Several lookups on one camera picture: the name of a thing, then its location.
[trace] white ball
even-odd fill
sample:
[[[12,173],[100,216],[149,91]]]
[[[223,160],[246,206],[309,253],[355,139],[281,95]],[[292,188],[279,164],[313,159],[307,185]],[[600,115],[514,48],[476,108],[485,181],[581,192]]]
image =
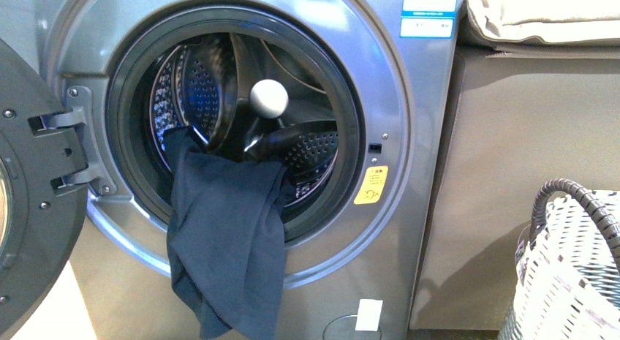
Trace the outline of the white ball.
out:
[[[277,118],[289,104],[289,94],[284,86],[275,80],[263,79],[254,84],[250,91],[250,105],[259,116]]]

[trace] door hinge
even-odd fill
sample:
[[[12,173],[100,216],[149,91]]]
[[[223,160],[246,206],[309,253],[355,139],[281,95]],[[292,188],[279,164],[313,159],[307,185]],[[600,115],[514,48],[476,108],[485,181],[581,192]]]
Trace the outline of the door hinge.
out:
[[[67,89],[65,106],[67,113],[41,116],[45,129],[75,128],[86,155],[87,167],[76,173],[66,175],[62,181],[66,185],[90,184],[97,194],[113,194],[116,185],[103,165],[95,132],[93,129],[93,95],[85,86],[72,86]]]

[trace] door glass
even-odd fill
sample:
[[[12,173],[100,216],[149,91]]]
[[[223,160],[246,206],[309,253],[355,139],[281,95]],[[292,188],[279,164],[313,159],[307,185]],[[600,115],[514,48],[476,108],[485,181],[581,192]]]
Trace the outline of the door glass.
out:
[[[0,253],[4,249],[4,240],[9,230],[10,186],[7,170],[0,162]]]

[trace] yellow warning label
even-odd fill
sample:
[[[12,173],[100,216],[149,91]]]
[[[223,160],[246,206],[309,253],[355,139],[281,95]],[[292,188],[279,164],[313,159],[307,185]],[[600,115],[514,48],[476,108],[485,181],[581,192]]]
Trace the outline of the yellow warning label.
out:
[[[369,167],[358,196],[353,201],[356,205],[375,203],[381,198],[385,181],[388,179],[388,166]]]

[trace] circular door rim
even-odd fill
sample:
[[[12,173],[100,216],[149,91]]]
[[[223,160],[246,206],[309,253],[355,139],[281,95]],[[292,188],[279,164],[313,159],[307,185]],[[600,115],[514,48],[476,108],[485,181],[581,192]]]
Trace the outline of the circular door rim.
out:
[[[0,56],[0,162],[10,192],[0,250],[3,337],[34,312],[69,259],[86,217],[87,186],[62,179],[86,168],[76,131],[45,127],[64,107],[1,40]]]

